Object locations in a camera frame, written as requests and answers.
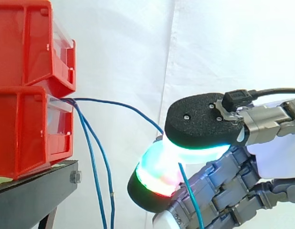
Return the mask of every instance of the robotic arm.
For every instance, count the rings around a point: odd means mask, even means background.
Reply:
[[[237,227],[278,201],[295,203],[295,99],[252,104],[277,93],[295,89],[201,94],[169,108],[163,139],[146,152],[128,184],[131,198],[157,213],[154,228],[199,228],[177,161],[207,162],[189,179],[207,229]],[[276,179],[258,183],[261,178]]]

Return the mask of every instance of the green light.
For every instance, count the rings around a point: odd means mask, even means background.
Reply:
[[[163,136],[164,150],[178,155],[179,162],[186,165],[201,164],[219,159],[229,145],[210,147],[206,149],[186,149],[172,143],[167,136]]]
[[[136,167],[140,182],[149,190],[171,196],[182,182],[178,162],[200,164],[221,157],[230,146],[191,150],[173,144],[165,135],[162,141],[154,142],[142,156]]]
[[[153,143],[142,156],[136,174],[147,189],[164,196],[171,196],[182,181],[178,160],[166,154],[162,141]]]

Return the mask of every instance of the blue cable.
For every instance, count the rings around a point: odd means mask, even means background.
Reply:
[[[147,117],[144,113],[139,111],[137,108],[134,108],[133,106],[130,106],[130,105],[127,105],[124,103],[114,102],[114,101],[92,99],[92,98],[74,98],[74,100],[76,100],[76,101],[91,101],[91,102],[97,102],[97,103],[103,103],[103,104],[113,104],[113,105],[126,107],[128,109],[135,111],[137,114],[139,114],[141,117],[143,117],[149,123],[151,123],[163,135],[163,130],[160,128],[159,125],[157,125],[157,123],[155,123],[152,119]]]
[[[180,171],[181,171],[181,174],[182,174],[182,177],[185,181],[185,184],[186,184],[186,187],[187,187],[187,190],[189,192],[189,195],[190,195],[190,199],[192,201],[192,204],[194,206],[194,209],[196,211],[196,215],[197,215],[197,218],[198,218],[198,221],[199,221],[199,224],[200,224],[200,229],[205,229],[204,227],[204,222],[203,222],[203,217],[201,216],[201,212],[200,212],[200,207],[194,197],[194,194],[192,192],[192,189],[190,187],[190,184],[189,184],[189,181],[187,179],[187,176],[186,176],[186,173],[184,171],[184,168],[182,167],[182,164],[181,163],[178,163],[179,165],[179,168],[180,168]]]
[[[93,172],[94,172],[94,178],[95,178],[95,188],[96,188],[96,192],[97,192],[97,195],[98,195],[99,207],[100,207],[100,211],[101,211],[103,228],[107,229],[107,222],[106,222],[106,216],[105,216],[105,211],[104,211],[104,206],[103,206],[102,193],[101,193],[101,188],[100,188],[100,184],[99,184],[96,164],[95,164],[94,150],[92,148],[92,144],[91,144],[91,141],[90,141],[90,138],[89,138],[89,134],[88,134],[88,131],[87,131],[86,126],[85,126],[84,117],[83,117],[82,112],[81,112],[81,110],[80,110],[80,108],[79,108],[79,106],[78,106],[78,104],[76,102],[73,102],[71,99],[62,99],[62,100],[71,103],[75,107],[75,109],[76,109],[76,111],[77,111],[77,113],[79,115],[83,130],[84,130],[84,133],[85,133],[85,136],[86,136],[86,140],[87,140],[87,143],[88,143],[89,152],[90,152],[91,164],[92,164],[92,168],[93,168]]]
[[[102,153],[103,156],[103,160],[106,166],[106,170],[107,170],[107,177],[108,177],[108,186],[109,186],[109,194],[110,194],[110,203],[111,203],[111,217],[110,217],[110,228],[114,229],[114,225],[115,225],[115,200],[114,200],[114,191],[113,191],[113,183],[112,183],[112,177],[111,177],[111,170],[110,170],[110,166],[106,157],[106,153],[104,151],[104,148],[99,140],[99,138],[96,136],[94,130],[92,129],[92,127],[90,126],[89,122],[87,121],[87,119],[85,118],[85,116],[83,116],[83,119],[85,121],[86,126],[88,127],[89,131],[91,132],[92,136],[95,138],[95,141],[97,142],[100,151]]]

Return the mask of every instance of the red plastic drawer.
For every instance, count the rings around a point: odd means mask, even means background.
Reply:
[[[75,42],[47,0],[0,0],[0,86],[38,85],[61,98],[75,91]]]
[[[18,179],[73,153],[73,108],[42,87],[0,88],[0,177]]]

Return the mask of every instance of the white fabric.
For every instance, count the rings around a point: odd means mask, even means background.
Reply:
[[[169,105],[187,95],[295,86],[295,1],[176,0],[175,10],[171,0],[52,2],[77,42],[73,96],[126,102],[156,121],[161,112],[163,125]],[[111,165],[115,228],[151,229],[152,215],[146,218],[130,200],[126,185],[157,132],[125,108],[88,102],[80,107]],[[73,159],[83,181],[59,206],[54,228],[102,228],[88,148],[75,119]],[[109,224],[106,171],[96,145],[95,156]],[[261,210],[242,228],[283,226],[295,228],[295,205]]]

